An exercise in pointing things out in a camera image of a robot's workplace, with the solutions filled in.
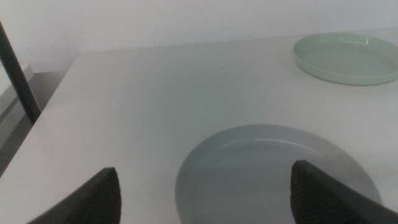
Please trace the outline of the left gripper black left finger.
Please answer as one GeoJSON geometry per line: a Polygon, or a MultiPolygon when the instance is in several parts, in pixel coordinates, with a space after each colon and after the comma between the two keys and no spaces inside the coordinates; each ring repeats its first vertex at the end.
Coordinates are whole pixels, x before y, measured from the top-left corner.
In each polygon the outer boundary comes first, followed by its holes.
{"type": "Polygon", "coordinates": [[[120,223],[121,207],[118,173],[107,167],[31,223],[120,223]]]}

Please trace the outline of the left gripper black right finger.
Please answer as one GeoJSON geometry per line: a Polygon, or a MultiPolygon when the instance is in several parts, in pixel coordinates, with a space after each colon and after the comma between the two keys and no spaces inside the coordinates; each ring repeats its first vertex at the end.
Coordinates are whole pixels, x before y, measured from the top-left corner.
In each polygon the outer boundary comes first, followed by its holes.
{"type": "Polygon", "coordinates": [[[295,223],[397,224],[397,212],[305,160],[296,161],[291,169],[290,209],[295,223]]]}

